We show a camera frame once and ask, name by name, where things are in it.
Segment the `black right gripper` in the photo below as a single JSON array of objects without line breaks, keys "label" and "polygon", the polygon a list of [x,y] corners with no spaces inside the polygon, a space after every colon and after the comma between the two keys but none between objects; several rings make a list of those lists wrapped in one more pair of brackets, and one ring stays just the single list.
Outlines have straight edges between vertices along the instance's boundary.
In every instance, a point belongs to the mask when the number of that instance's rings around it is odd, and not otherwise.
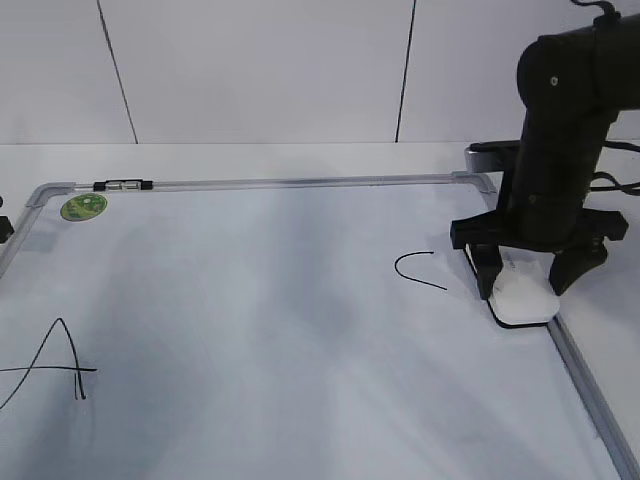
[{"label": "black right gripper", "polygon": [[619,211],[586,208],[585,200],[584,196],[512,196],[500,208],[454,220],[452,246],[470,245],[480,297],[491,297],[503,269],[498,246],[563,250],[555,255],[549,272],[556,295],[563,295],[579,278],[604,264],[608,252],[603,239],[622,240],[628,222]]}]

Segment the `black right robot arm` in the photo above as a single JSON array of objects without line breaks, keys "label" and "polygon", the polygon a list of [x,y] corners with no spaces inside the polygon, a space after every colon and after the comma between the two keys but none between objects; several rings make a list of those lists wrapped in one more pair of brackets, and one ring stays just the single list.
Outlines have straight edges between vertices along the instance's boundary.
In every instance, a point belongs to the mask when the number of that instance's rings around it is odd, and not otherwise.
[{"label": "black right robot arm", "polygon": [[542,35],[524,50],[516,83],[526,115],[497,205],[451,224],[482,299],[503,268],[501,247],[553,254],[548,280],[562,295],[606,261],[605,241],[628,230],[620,212],[584,205],[611,125],[639,108],[639,17],[597,5],[591,26]]}]

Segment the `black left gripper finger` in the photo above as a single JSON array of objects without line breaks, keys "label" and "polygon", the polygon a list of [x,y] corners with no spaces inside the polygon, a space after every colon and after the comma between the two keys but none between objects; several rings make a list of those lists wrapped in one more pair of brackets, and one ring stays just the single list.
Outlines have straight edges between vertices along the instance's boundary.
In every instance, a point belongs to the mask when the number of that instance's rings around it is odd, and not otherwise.
[{"label": "black left gripper finger", "polygon": [[13,235],[13,225],[6,215],[0,216],[0,243],[6,243]]}]

